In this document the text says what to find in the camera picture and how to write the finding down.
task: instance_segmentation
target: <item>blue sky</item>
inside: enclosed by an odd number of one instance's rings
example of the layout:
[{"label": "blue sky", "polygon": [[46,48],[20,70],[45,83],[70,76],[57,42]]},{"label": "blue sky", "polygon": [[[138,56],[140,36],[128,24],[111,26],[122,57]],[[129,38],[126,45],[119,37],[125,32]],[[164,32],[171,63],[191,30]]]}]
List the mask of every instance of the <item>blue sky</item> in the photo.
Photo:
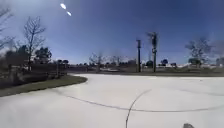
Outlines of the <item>blue sky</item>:
[{"label": "blue sky", "polygon": [[[206,36],[223,40],[223,0],[7,0],[14,17],[5,35],[23,41],[28,16],[41,16],[45,46],[53,59],[71,63],[88,62],[92,53],[136,57],[136,38],[142,40],[142,58],[147,60],[151,45],[146,32],[159,34],[158,61],[186,63],[185,45]],[[60,7],[65,3],[69,17]]]}]

